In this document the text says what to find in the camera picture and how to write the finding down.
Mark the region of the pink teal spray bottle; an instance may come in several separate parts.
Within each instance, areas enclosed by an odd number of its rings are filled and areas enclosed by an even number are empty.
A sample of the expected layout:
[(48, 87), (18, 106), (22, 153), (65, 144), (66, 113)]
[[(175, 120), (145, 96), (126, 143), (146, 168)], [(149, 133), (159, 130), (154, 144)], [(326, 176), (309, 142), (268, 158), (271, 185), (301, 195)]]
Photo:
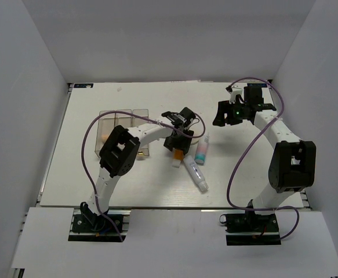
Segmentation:
[(208, 146), (209, 146), (209, 133), (206, 133), (199, 139), (197, 143), (197, 149), (194, 156), (194, 160), (197, 164), (203, 165), (205, 163)]

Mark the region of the orange tube white cap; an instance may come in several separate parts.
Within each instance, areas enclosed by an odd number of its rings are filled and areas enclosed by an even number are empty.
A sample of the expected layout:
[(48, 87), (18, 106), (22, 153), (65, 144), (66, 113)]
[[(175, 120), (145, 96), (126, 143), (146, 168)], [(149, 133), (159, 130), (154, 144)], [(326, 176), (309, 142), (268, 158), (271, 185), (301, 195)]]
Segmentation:
[(173, 150), (173, 160), (172, 160), (172, 166), (175, 168), (179, 168), (180, 164), (184, 158), (184, 153), (180, 149), (174, 149)]

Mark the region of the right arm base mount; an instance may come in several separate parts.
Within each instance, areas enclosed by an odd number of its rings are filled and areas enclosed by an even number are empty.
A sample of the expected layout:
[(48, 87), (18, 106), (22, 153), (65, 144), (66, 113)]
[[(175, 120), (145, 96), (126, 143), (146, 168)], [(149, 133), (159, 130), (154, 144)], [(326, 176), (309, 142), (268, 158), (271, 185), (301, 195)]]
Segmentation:
[(253, 211), (249, 202), (241, 213), (222, 214), (221, 225), (226, 227), (228, 246), (276, 246), (281, 244), (279, 226), (274, 211)]

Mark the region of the middle clear organizer bin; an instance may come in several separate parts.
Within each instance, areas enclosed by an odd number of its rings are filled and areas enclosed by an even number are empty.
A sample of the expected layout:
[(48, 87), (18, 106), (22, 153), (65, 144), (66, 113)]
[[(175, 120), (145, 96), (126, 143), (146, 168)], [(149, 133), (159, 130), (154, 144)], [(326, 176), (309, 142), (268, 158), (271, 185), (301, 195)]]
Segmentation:
[(122, 114), (121, 112), (132, 113), (131, 109), (122, 109), (120, 113), (115, 113), (114, 116), (114, 127), (122, 126), (124, 129), (132, 127), (132, 116), (127, 114)]

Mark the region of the beige makeup sponge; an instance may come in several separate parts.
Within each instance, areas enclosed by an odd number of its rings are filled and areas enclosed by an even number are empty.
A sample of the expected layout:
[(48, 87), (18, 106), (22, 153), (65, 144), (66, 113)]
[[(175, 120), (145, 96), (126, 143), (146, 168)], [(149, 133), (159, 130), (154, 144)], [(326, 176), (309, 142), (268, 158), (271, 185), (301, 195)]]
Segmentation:
[(106, 134), (102, 135), (102, 137), (101, 137), (102, 142), (106, 142), (108, 137), (109, 137), (109, 135), (106, 135)]

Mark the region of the round white powder puff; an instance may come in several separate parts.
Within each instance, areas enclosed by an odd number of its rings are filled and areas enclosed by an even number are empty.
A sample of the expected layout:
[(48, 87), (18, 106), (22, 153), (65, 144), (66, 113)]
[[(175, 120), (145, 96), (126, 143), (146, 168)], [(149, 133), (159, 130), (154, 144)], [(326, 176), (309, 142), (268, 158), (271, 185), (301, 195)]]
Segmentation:
[(190, 145), (196, 145), (199, 142), (200, 138), (192, 138)]

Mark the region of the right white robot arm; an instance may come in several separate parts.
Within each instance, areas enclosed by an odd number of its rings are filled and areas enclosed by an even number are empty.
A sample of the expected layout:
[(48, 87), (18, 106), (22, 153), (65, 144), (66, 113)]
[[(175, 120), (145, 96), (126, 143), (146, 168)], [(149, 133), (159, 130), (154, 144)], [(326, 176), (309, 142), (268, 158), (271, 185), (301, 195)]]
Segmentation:
[(258, 231), (266, 224), (264, 214), (270, 214), (287, 198), (313, 185), (317, 148), (312, 141), (296, 136), (284, 124), (275, 106), (264, 102), (261, 86), (228, 86), (226, 90), (230, 99), (218, 103), (213, 125), (238, 125), (248, 120), (274, 149), (268, 168), (268, 184), (247, 205), (254, 211), (245, 216), (245, 225)]

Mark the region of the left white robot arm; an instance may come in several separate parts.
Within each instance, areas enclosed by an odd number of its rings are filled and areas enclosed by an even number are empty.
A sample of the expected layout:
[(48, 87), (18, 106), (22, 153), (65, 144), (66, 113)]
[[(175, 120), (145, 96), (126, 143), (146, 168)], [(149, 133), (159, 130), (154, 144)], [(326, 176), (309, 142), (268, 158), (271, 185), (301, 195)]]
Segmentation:
[(93, 195), (80, 204), (80, 211), (86, 225), (93, 231), (100, 231), (106, 224), (111, 195), (119, 179), (133, 167), (141, 147), (163, 139), (169, 151), (188, 153), (194, 132), (190, 125), (196, 114), (185, 107), (180, 112), (167, 111), (156, 120), (143, 119), (135, 127), (115, 126), (99, 152), (99, 176), (92, 181)]

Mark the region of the left clear organizer bin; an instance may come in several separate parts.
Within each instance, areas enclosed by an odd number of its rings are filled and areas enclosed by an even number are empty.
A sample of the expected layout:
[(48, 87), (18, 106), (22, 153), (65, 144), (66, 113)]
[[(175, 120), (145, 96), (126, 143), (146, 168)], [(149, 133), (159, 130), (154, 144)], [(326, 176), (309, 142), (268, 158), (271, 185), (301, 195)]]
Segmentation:
[(97, 134), (95, 143), (95, 154), (100, 157), (100, 150), (102, 149), (105, 142), (102, 142), (102, 135), (110, 135), (114, 128), (114, 116), (115, 113), (104, 115), (97, 122)]

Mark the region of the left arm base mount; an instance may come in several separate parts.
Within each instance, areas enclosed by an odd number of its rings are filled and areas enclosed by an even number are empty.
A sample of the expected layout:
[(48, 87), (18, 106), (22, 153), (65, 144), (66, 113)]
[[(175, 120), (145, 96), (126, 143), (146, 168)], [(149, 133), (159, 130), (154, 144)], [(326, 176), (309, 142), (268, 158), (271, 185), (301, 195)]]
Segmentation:
[(91, 212), (86, 202), (82, 202), (72, 216), (69, 242), (122, 243), (129, 229), (130, 211), (107, 211), (106, 219)]

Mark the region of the white bottle blue print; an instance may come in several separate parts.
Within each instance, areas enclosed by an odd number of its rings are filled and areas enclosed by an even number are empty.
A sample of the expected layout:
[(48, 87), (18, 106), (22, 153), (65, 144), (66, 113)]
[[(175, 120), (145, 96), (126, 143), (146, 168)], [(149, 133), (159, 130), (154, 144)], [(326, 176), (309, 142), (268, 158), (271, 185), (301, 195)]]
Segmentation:
[(198, 187), (198, 189), (202, 192), (205, 193), (208, 191), (208, 185), (206, 182), (205, 177), (203, 176), (202, 172), (200, 171), (197, 163), (195, 160), (192, 158), (192, 156), (188, 155), (185, 156), (183, 159), (184, 165), (190, 174), (191, 178), (193, 179), (194, 183)]

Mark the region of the right clear organizer bin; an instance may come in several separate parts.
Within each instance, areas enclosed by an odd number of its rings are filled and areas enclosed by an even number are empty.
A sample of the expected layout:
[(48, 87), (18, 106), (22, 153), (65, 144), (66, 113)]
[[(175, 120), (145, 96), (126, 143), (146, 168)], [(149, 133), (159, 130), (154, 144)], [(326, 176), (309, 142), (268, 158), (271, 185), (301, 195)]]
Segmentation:
[[(148, 109), (133, 109), (132, 113), (138, 115), (144, 119), (136, 118), (135, 116), (132, 117), (132, 127), (140, 126), (145, 123), (148, 123), (147, 119), (149, 118), (149, 111)], [(137, 152), (136, 159), (143, 160), (150, 155), (149, 145), (141, 146)]]

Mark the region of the clear organizer bin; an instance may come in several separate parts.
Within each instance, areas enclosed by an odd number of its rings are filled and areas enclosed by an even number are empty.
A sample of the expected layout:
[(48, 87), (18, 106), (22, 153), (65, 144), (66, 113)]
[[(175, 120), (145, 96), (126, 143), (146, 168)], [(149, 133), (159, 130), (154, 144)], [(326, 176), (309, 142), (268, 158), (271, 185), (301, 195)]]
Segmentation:
[(120, 113), (115, 113), (114, 116), (114, 127), (122, 126), (124, 129), (132, 127), (132, 116), (127, 114), (122, 114), (121, 112), (132, 113), (131, 109), (122, 109)]
[(105, 142), (102, 142), (102, 135), (110, 135), (114, 128), (114, 116), (115, 113), (104, 115), (97, 122), (97, 134), (95, 143), (95, 154), (100, 157), (100, 150), (102, 149)]
[[(148, 109), (133, 109), (132, 113), (138, 115), (144, 119), (136, 118), (135, 116), (132, 117), (132, 127), (140, 126), (145, 123), (148, 123), (147, 119), (149, 118), (149, 111)], [(149, 145), (141, 146), (137, 152), (136, 159), (143, 160), (150, 155)]]

